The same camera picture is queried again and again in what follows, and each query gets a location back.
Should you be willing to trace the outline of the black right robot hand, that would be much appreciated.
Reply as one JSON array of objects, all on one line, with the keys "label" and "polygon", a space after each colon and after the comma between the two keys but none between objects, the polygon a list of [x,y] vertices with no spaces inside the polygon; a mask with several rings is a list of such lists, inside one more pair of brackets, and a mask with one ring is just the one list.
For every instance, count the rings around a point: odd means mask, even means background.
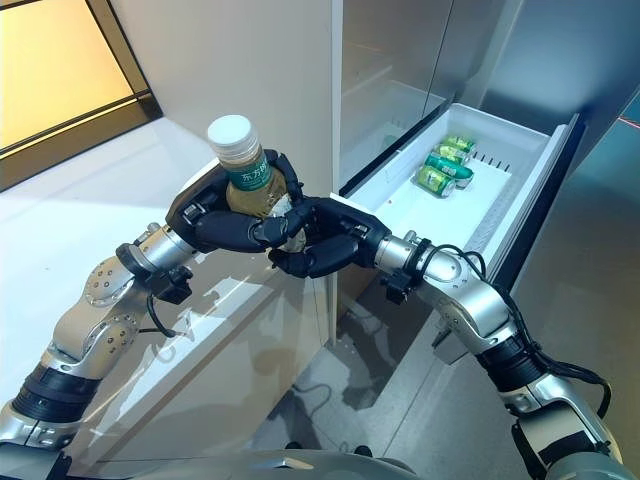
[{"label": "black right robot hand", "polygon": [[306,197],[282,217],[268,217],[250,234],[268,258],[298,278],[318,278],[350,264],[373,268],[391,231],[375,216],[331,198]]}]

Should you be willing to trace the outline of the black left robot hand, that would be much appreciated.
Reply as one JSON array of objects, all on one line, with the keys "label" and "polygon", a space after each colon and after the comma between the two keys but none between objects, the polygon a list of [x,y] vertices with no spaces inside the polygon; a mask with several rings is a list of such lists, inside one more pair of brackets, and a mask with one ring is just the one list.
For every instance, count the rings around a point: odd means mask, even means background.
[{"label": "black left robot hand", "polygon": [[303,229],[312,209],[287,157],[268,149],[266,160],[292,189],[292,208],[282,217],[261,219],[232,211],[226,200],[229,175],[223,167],[215,166],[178,194],[166,215],[167,225],[200,253],[216,249],[260,253],[284,245]]}]

